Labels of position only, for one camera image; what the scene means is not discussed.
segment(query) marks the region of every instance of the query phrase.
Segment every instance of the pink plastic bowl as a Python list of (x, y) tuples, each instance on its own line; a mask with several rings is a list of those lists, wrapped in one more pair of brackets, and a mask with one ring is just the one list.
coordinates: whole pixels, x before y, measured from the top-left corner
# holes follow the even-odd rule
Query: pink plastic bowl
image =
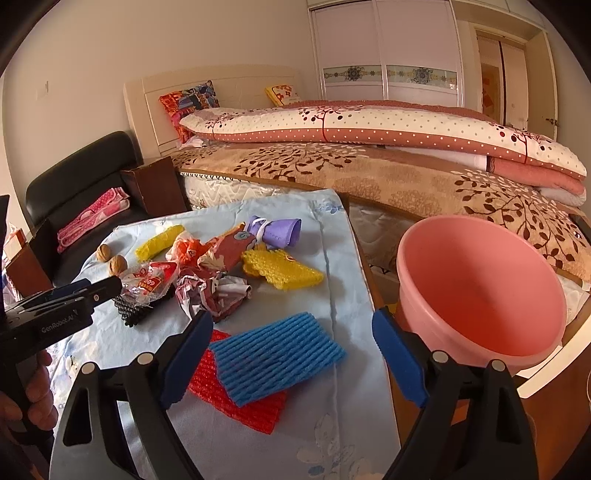
[(461, 364), (533, 367), (556, 348), (566, 301), (556, 274), (527, 241), (492, 222), (435, 216), (398, 247), (400, 305), (431, 350)]

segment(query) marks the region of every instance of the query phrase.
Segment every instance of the polka dot fabric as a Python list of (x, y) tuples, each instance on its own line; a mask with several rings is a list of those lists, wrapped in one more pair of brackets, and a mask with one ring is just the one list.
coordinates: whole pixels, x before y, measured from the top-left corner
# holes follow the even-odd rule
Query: polka dot fabric
[(217, 119), (207, 121), (199, 115), (195, 112), (181, 124), (210, 140), (345, 142), (449, 149), (551, 168), (578, 180), (587, 175), (576, 155), (543, 135), (447, 112), (379, 105), (318, 105), (222, 112)]

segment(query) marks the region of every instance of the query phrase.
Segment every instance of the brown floral bedspread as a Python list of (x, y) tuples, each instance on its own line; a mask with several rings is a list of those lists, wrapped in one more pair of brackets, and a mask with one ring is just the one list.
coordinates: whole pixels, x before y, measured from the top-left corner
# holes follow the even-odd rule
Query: brown floral bedspread
[(293, 188), (334, 189), (408, 215), (475, 215), (526, 239), (547, 261), (591, 281), (591, 249), (569, 213), (531, 188), (426, 155), (368, 145), (224, 144), (175, 152), (185, 173)]

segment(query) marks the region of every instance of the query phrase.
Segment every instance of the white wall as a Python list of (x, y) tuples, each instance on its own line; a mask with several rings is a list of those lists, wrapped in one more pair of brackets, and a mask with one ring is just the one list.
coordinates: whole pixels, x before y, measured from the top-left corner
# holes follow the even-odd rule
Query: white wall
[[(112, 131), (129, 130), (123, 83), (196, 65), (299, 69), (318, 98), (306, 0), (61, 0), (5, 73), (4, 141), (22, 203), (32, 179)], [(48, 82), (49, 93), (37, 99)]]
[[(0, 100), (4, 89), (4, 75), (0, 77)], [(12, 178), (8, 168), (6, 150), (4, 148), (4, 138), (2, 136), (2, 102), (0, 101), (0, 195), (10, 195), (8, 202), (8, 222), (17, 228), (22, 228), (25, 233), (28, 232), (27, 222), (22, 214), (21, 206), (18, 203), (17, 194), (12, 185)]]
[(569, 147), (587, 168), (587, 202), (581, 207), (591, 217), (591, 83), (579, 61), (552, 24), (544, 19), (556, 71), (558, 92), (557, 141)]

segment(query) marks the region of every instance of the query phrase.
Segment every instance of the purple cloth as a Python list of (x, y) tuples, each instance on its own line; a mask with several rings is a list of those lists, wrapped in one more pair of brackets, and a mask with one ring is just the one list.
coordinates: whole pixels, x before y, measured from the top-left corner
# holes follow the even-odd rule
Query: purple cloth
[[(258, 235), (263, 227), (262, 239)], [(251, 216), (246, 231), (262, 240), (267, 245), (275, 248), (294, 247), (300, 239), (301, 219), (288, 220), (266, 220), (264, 218)]]

